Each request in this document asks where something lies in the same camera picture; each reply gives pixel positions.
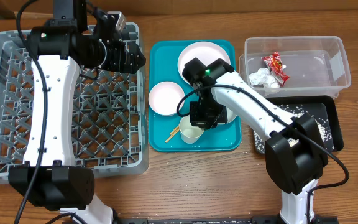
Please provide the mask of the white tissue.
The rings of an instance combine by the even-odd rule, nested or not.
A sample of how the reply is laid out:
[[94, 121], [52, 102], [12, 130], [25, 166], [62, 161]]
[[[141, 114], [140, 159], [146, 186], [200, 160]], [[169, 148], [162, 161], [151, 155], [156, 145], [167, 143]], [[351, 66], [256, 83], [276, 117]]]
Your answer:
[[249, 75], [252, 86], [262, 86], [264, 88], [279, 88], [280, 84], [271, 74], [268, 68], [260, 68]]

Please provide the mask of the red snack wrapper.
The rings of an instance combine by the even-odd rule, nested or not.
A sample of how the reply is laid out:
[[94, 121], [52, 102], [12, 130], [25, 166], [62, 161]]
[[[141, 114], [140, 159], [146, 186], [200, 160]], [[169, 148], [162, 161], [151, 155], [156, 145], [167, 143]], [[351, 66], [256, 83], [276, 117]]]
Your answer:
[[274, 78], [279, 85], [283, 87], [285, 82], [290, 78], [283, 70], [283, 63], [279, 52], [274, 52], [272, 55], [262, 57], [267, 68], [273, 73]]

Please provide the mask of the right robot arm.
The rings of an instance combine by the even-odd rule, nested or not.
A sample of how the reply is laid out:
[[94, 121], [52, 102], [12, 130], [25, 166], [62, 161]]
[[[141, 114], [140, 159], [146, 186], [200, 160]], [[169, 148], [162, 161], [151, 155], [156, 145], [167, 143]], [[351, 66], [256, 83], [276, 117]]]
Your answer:
[[315, 119], [274, 105], [222, 59], [205, 65], [194, 58], [181, 74], [198, 95], [187, 114], [191, 125], [213, 129], [226, 124], [227, 110], [240, 117], [264, 141], [266, 170], [282, 191], [282, 222], [312, 223], [312, 189], [328, 163]]

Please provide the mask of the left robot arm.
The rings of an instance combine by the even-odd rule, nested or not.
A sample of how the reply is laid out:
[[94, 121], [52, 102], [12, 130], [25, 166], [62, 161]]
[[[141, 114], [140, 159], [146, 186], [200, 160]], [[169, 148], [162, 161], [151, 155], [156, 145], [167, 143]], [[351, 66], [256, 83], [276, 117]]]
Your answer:
[[31, 58], [34, 100], [23, 163], [8, 173], [24, 203], [77, 223], [116, 223], [94, 192], [94, 173], [75, 164], [72, 114], [82, 68], [135, 74], [146, 63], [140, 46], [122, 39], [125, 17], [88, 1], [55, 1], [53, 17], [21, 41]]

